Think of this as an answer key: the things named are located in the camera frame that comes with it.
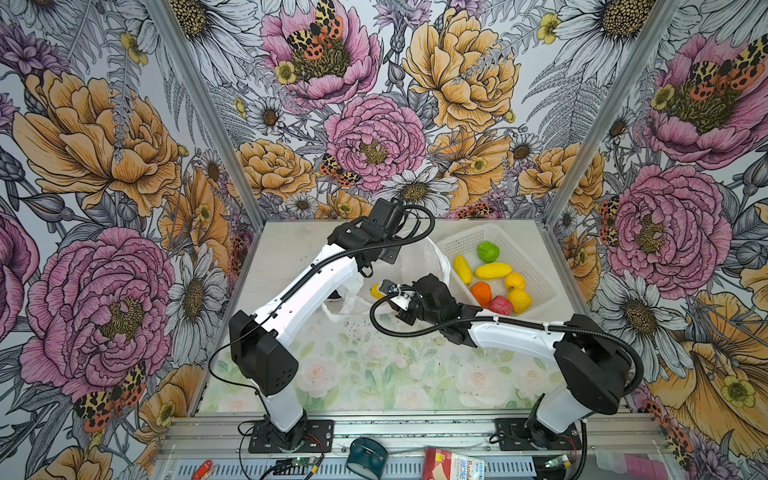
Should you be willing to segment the yellow toy fruit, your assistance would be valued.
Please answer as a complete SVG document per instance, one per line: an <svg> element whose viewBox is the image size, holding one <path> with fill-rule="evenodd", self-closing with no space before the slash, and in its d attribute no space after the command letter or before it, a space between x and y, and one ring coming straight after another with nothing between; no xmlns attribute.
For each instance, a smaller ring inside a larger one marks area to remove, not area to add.
<svg viewBox="0 0 768 480"><path fill-rule="evenodd" d="M507 300L512 304L515 313L526 312L533 305L531 295L523 289L511 289L507 294Z"/></svg>

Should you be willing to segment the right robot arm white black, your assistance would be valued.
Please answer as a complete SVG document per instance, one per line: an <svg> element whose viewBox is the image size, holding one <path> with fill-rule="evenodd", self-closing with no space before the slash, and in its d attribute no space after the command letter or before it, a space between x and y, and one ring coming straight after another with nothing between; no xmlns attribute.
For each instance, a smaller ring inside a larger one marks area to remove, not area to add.
<svg viewBox="0 0 768 480"><path fill-rule="evenodd" d="M590 317L534 322L458 301L448 286L429 274L397 289L389 304L411 325L423 321L423 334L438 332L449 342L495 348L556 365L563 383L542 394L514 435L538 449L549 448L581 420L614 415L621 400L639 384L630 377L637 352L604 332Z"/></svg>

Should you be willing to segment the green toy fruit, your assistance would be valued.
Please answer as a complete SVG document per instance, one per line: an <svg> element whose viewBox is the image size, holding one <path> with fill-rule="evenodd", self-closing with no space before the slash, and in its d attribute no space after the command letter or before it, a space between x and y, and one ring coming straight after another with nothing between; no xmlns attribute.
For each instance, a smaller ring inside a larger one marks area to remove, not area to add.
<svg viewBox="0 0 768 480"><path fill-rule="evenodd" d="M477 246L477 255L480 260L482 260L484 263L493 263L495 262L499 256L500 256L500 248L490 242L490 241L483 241Z"/></svg>

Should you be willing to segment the yellow toy pepper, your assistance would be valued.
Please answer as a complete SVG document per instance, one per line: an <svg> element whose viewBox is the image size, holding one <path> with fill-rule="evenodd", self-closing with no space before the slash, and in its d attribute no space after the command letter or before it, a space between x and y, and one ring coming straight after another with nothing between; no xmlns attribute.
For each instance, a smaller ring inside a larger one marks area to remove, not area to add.
<svg viewBox="0 0 768 480"><path fill-rule="evenodd" d="M513 271L504 278L504 285L508 291L524 291L526 289L527 283L525 277L521 273Z"/></svg>

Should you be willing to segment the orange toy fruit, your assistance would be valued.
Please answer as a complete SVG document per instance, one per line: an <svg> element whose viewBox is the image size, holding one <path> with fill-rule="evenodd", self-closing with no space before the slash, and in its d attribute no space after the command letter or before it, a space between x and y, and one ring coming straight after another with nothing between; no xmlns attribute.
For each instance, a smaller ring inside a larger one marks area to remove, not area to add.
<svg viewBox="0 0 768 480"><path fill-rule="evenodd" d="M486 307L493 299L493 292L490 285L483 281L478 281L470 287L470 292L477 303Z"/></svg>

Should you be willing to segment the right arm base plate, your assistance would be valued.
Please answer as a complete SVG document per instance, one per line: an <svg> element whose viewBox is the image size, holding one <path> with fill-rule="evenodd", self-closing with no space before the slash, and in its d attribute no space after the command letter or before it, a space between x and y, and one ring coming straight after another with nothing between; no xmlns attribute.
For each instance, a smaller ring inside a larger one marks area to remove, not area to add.
<svg viewBox="0 0 768 480"><path fill-rule="evenodd" d="M582 448L581 436L574 424L557 434L538 424L529 426L528 419L522 417L496 418L489 442L501 451L578 451Z"/></svg>

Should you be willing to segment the yellow toy banana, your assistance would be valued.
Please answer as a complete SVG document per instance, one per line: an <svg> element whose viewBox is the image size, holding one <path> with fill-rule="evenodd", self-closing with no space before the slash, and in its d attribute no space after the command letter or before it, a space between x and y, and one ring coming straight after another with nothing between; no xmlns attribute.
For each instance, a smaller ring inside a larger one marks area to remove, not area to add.
<svg viewBox="0 0 768 480"><path fill-rule="evenodd" d="M503 262L486 263L474 270L474 276L481 280L494 280L505 278L513 272L513 268Z"/></svg>

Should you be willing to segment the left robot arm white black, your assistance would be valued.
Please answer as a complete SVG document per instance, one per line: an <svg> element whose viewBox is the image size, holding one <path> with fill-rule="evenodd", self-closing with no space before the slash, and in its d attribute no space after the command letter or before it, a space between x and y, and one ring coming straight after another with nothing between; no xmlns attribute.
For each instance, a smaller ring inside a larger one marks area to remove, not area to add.
<svg viewBox="0 0 768 480"><path fill-rule="evenodd" d="M337 226L311 263L275 298L230 319L230 356L262 401L266 415L258 435L268 443L293 450L306 431L307 414L293 386L299 372L299 360L289 350L294 337L344 282L376 261L394 262L405 215L401 200L376 201L369 215Z"/></svg>

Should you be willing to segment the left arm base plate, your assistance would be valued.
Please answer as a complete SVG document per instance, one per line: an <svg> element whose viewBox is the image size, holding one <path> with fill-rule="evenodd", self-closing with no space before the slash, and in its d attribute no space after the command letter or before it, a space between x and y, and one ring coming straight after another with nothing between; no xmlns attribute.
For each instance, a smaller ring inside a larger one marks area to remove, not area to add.
<svg viewBox="0 0 768 480"><path fill-rule="evenodd" d="M334 437L333 420L301 419L288 432L280 431L267 418L250 434L251 454L330 453Z"/></svg>

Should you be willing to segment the red toy fruit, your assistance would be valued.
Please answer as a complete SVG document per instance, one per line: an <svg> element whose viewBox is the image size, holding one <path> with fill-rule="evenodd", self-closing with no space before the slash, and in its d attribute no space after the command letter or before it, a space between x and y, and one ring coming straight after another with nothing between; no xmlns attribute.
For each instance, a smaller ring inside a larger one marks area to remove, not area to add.
<svg viewBox="0 0 768 480"><path fill-rule="evenodd" d="M504 296L495 296L486 308L499 315L511 315L514 312L513 303Z"/></svg>

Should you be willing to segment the small orange yellow fruit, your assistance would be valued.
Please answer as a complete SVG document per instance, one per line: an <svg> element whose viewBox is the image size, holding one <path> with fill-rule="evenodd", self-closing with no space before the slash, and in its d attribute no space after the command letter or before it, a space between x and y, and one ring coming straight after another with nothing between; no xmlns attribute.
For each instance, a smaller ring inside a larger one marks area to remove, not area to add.
<svg viewBox="0 0 768 480"><path fill-rule="evenodd" d="M468 261L462 255L456 255L453 260L453 268L461 282L469 286L473 281L473 272Z"/></svg>

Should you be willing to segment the white plastic bag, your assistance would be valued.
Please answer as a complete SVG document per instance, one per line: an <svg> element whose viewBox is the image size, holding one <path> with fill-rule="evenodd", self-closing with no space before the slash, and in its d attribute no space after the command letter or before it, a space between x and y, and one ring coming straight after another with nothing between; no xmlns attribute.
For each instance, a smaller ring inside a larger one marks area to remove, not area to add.
<svg viewBox="0 0 768 480"><path fill-rule="evenodd" d="M345 280L337 289L340 299L326 300L320 310L334 323L353 320L366 314L373 305L375 298L371 288L375 285L384 280L411 285L428 274L435 275L446 285L450 284L449 260L430 238L402 247L394 264L377 262L370 278L356 273Z"/></svg>

